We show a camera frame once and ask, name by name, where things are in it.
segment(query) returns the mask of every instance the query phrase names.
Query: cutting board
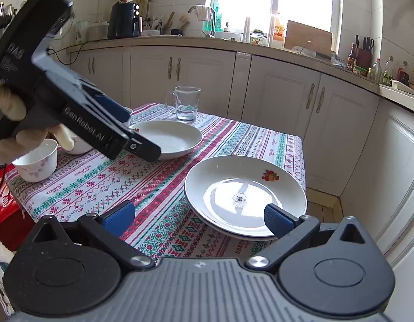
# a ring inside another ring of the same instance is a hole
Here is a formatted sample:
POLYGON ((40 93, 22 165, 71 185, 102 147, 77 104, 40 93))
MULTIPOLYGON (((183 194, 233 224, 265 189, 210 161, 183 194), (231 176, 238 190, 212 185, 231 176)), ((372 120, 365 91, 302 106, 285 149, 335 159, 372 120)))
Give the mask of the cutting board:
POLYGON ((332 33, 289 20, 286 28, 284 47, 290 50, 294 46, 304 47, 304 45, 306 48, 330 57, 332 33), (314 46, 310 43, 305 45, 307 41, 313 42, 314 46))

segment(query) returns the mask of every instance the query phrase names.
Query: blue gripper pad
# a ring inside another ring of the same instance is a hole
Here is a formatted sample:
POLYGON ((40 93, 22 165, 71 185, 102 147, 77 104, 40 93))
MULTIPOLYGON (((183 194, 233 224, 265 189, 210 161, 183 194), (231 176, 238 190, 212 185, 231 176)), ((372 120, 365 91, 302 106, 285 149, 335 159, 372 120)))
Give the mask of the blue gripper pad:
POLYGON ((122 107, 119 103, 115 102, 113 99, 103 95, 96 94, 94 95, 95 100, 101 104, 105 110, 112 114, 118 121, 126 122, 129 120, 131 114, 128 110, 122 107))
POLYGON ((131 201, 124 201, 104 213, 101 218, 102 226, 113 235, 120 237, 134 222, 135 206, 131 201))
POLYGON ((298 218, 273 203, 268 204, 264 210, 265 225, 277 237, 281 238, 298 225, 298 218))

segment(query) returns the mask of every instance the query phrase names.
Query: water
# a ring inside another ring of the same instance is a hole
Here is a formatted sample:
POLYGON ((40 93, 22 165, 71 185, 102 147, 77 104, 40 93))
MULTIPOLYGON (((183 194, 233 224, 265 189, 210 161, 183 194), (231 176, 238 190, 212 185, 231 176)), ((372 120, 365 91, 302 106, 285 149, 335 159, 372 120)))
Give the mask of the water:
POLYGON ((192 105, 184 106, 178 105, 176 107, 177 111, 177 121, 185 123, 193 123, 197 118, 198 108, 193 107, 192 105))

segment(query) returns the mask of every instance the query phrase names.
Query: flower decal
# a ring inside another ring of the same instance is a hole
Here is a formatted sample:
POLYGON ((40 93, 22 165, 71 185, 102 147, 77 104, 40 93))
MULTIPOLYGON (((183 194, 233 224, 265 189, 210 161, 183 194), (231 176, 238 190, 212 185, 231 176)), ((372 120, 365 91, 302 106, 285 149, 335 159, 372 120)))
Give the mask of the flower decal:
POLYGON ((264 175, 262 176, 262 179, 264 179, 265 181, 277 181, 280 179, 280 177, 277 175, 277 173, 274 173, 270 170, 266 170, 264 175))

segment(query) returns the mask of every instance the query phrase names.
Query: patterned tablecloth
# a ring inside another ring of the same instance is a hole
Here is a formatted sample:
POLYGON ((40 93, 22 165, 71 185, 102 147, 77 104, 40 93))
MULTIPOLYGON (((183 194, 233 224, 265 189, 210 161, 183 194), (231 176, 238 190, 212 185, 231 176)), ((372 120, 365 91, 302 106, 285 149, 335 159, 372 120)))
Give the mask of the patterned tablecloth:
MULTIPOLYGON (((134 111, 131 123, 171 118, 164 105, 146 104, 134 111)), ((110 160, 96 150, 73 156, 59 149, 57 169, 47 180, 28 183, 15 169, 7 172, 6 179, 35 221, 46 214, 75 221, 85 213, 102 214, 132 200, 136 217, 122 239, 154 260, 161 256, 247 258, 270 242, 231 238, 202 222, 186 203, 185 176, 204 158, 246 155, 282 167, 305 190, 301 139, 206 114, 198 115, 195 126, 203 140, 179 159, 148 163, 123 151, 110 160)))

